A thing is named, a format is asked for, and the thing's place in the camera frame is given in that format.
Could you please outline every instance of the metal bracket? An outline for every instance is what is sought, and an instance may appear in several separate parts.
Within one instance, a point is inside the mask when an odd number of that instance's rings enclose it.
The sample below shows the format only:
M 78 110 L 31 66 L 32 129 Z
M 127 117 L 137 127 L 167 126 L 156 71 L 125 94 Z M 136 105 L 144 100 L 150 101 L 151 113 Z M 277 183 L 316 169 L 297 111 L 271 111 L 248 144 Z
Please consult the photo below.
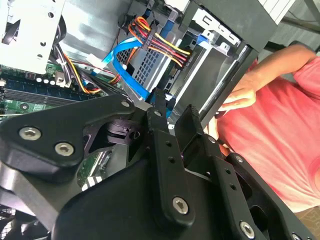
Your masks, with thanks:
M 241 190 L 236 172 L 231 164 L 224 161 L 215 140 L 204 134 L 198 111 L 189 105 L 175 124 L 175 134 L 180 143 L 185 166 L 188 170 L 210 176 L 220 198 L 220 228 L 225 239 L 248 239 L 240 223 L 251 227 L 253 238 L 263 239 L 256 227 Z
M 45 74 L 64 4 L 65 0 L 17 1 L 14 8 L 21 19 L 18 36 L 10 45 L 0 43 L 0 64 Z M 0 36 L 4 33 L 2 23 L 1 20 Z
M 0 159 L 47 181 L 67 182 L 99 129 L 134 111 L 130 100 L 115 94 L 12 118 L 0 125 Z
M 149 154 L 154 184 L 154 214 L 166 231 L 191 227 L 196 214 L 185 176 L 178 142 L 169 134 L 166 99 L 162 90 L 154 89 L 148 99 L 154 107 L 147 110 Z

